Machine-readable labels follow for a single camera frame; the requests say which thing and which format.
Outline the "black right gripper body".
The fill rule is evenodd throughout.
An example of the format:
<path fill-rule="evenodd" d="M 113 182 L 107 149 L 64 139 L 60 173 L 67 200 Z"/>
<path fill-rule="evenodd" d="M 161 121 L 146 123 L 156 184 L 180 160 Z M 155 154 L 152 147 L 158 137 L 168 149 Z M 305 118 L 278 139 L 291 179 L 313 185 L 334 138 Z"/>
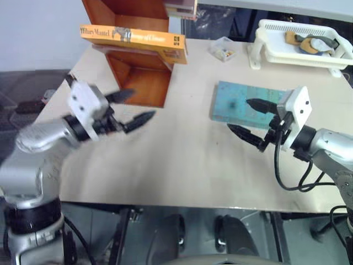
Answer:
<path fill-rule="evenodd" d="M 284 143 L 286 134 L 290 130 L 290 112 L 286 112 L 285 116 L 281 118 L 275 114 L 269 123 L 269 130 L 265 135 L 265 142 L 276 144 L 278 136 L 282 135 L 280 144 Z"/>

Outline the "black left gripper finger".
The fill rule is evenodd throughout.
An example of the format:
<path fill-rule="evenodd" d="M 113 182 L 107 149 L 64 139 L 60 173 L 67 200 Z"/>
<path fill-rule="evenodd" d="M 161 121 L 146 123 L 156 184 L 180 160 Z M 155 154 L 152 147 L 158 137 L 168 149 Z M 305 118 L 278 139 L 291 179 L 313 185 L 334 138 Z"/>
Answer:
<path fill-rule="evenodd" d="M 127 99 L 132 97 L 134 94 L 135 94 L 134 89 L 122 89 L 114 93 L 107 94 L 105 98 L 109 103 L 120 104 L 120 103 L 124 103 Z"/>
<path fill-rule="evenodd" d="M 148 111 L 148 112 L 143 112 L 137 116 L 134 116 L 132 120 L 124 124 L 123 131 L 124 133 L 128 134 L 131 133 L 132 131 L 144 126 L 149 120 L 153 118 L 155 115 L 156 111 Z"/>

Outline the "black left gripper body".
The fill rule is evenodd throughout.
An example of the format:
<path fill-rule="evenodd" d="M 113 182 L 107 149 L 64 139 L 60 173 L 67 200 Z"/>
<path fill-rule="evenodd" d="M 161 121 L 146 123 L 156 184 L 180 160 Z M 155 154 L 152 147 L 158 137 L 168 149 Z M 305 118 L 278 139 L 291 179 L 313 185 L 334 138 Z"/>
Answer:
<path fill-rule="evenodd" d="M 123 123 L 116 120 L 114 114 L 115 111 L 113 108 L 109 107 L 103 117 L 93 123 L 93 129 L 98 135 L 121 132 L 124 130 Z"/>

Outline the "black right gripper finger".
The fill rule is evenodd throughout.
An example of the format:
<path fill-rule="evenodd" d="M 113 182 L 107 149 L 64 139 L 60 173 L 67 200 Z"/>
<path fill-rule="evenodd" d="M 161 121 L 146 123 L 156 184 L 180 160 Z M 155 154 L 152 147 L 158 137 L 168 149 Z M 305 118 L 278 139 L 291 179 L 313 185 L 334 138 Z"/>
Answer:
<path fill-rule="evenodd" d="M 247 99 L 251 108 L 261 113 L 276 113 L 276 104 L 260 98 Z"/>
<path fill-rule="evenodd" d="M 260 152 L 264 152 L 267 148 L 265 141 L 262 138 L 252 134 L 249 129 L 234 124 L 227 124 L 227 126 L 232 133 L 237 135 L 241 140 L 255 146 Z"/>

